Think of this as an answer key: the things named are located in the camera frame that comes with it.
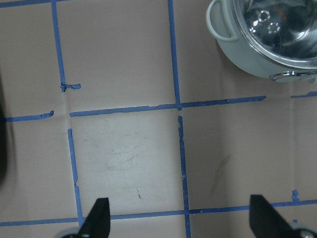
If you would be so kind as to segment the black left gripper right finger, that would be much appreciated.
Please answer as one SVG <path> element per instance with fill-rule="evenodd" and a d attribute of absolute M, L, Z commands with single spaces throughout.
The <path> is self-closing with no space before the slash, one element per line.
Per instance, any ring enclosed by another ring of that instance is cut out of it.
<path fill-rule="evenodd" d="M 257 238 L 300 238 L 304 229 L 293 228 L 259 194 L 250 196 L 249 225 Z"/>

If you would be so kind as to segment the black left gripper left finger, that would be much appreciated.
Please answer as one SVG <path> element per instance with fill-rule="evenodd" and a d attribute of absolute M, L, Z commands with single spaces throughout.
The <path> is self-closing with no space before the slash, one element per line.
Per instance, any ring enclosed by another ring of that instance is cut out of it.
<path fill-rule="evenodd" d="M 110 233 L 108 198 L 98 198 L 77 233 L 78 238 L 107 238 Z"/>

